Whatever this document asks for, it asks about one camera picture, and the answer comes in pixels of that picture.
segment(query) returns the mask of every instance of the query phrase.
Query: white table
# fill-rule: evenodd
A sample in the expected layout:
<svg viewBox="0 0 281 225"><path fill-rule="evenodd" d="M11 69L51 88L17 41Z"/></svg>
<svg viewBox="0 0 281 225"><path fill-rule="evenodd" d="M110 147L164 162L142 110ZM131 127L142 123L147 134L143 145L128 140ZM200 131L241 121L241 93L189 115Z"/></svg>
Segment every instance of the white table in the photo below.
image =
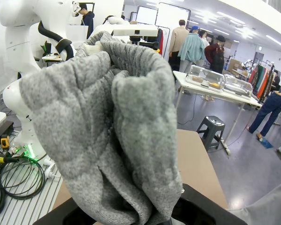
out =
<svg viewBox="0 0 281 225"><path fill-rule="evenodd" d="M244 108L244 104L248 103L248 104L251 104L251 105L254 105L254 106L257 106L257 107L261 107L262 105L259 104L258 101L255 100L253 97L251 97L249 99L249 98L238 96L238 95L235 95L235 94L231 94L231 93L228 93L228 92L225 92L225 91L217 92L215 90L211 90L211 89L203 87L203 86L199 86L199 85L195 85L195 84L186 82L185 81L185 78L186 78L185 73L181 73L181 72L178 72L178 71L173 71L173 73L174 73L175 77L177 78L177 80L179 81L179 83L181 85L180 93L179 93L178 100L177 100L177 103L176 103L176 109L178 108L178 105L180 103L181 96L182 96L182 93L183 93L184 90L187 90L187 91L192 92L192 93L211 95L213 97L217 97L217 98L223 99L225 101L235 102L235 103L241 104L239 113L238 113L236 119L234 120L234 123L233 123L230 131L228 132L226 139L221 140L221 143L223 144L227 154L230 155L231 152L230 152L226 143L227 143L227 140L229 139L229 137L230 137L230 135L231 135L236 123L237 123L237 120L240 116L240 113L242 112L242 109Z"/></svg>

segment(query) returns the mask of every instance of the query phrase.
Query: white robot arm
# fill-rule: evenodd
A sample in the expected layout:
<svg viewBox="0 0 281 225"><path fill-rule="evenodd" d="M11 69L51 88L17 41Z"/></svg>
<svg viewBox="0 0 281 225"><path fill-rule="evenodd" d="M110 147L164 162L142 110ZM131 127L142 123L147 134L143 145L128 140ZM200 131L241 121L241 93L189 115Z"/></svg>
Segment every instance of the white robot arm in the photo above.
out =
<svg viewBox="0 0 281 225"><path fill-rule="evenodd" d="M6 26L6 49L10 66L22 76L40 70L34 60L30 46L30 27L39 23L39 31L50 39L60 56L68 60L76 53L66 37L68 20L73 13L80 10L78 3L72 0L9 0L0 11L0 22ZM28 146L33 152L31 157L45 154L33 128L30 109L25 105L19 88L19 80L5 88L3 99L6 106L19 118L22 131L14 139L18 147Z"/></svg>
<svg viewBox="0 0 281 225"><path fill-rule="evenodd" d="M50 39L64 60L75 55L66 36L72 9L71 0L9 0L3 4L0 22L7 27L6 49L13 70L22 75L40 70L33 58L29 37L31 25L39 22L39 31Z"/></svg>

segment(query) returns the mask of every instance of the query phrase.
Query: man in blue cap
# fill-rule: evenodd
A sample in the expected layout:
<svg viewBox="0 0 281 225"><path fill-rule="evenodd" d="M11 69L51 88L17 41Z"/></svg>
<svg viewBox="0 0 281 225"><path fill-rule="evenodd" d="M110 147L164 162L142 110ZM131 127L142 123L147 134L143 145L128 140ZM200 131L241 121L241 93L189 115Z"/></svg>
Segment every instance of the man in blue cap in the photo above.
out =
<svg viewBox="0 0 281 225"><path fill-rule="evenodd" d="M182 73L188 73L190 71L192 62L205 58L204 44L198 32L199 27L193 26L179 51L178 56L181 58L179 71Z"/></svg>

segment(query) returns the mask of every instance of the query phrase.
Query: yellow tool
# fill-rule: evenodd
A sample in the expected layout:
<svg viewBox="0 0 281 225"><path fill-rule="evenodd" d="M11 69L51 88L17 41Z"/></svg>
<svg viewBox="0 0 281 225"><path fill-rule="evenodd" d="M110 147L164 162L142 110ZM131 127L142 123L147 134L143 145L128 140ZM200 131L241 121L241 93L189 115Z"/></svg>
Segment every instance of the yellow tool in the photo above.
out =
<svg viewBox="0 0 281 225"><path fill-rule="evenodd" d="M3 150L9 149L9 136L8 135L2 135L1 137L1 146Z"/></svg>

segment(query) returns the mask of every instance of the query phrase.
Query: transparent acrylic box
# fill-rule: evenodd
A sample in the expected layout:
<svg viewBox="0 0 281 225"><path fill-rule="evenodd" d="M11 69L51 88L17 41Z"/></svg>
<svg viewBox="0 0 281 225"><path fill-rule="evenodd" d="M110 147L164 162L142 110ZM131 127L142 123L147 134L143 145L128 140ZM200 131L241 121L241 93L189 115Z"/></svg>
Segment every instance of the transparent acrylic box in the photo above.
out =
<svg viewBox="0 0 281 225"><path fill-rule="evenodd" d="M251 98L253 87L249 82L239 80L231 75L225 75L225 80L226 83L223 91Z"/></svg>
<svg viewBox="0 0 281 225"><path fill-rule="evenodd" d="M225 86L225 77L223 74L219 74L195 65L191 66L191 69L187 74L185 81L195 85L210 88L217 92L221 92L222 88Z"/></svg>

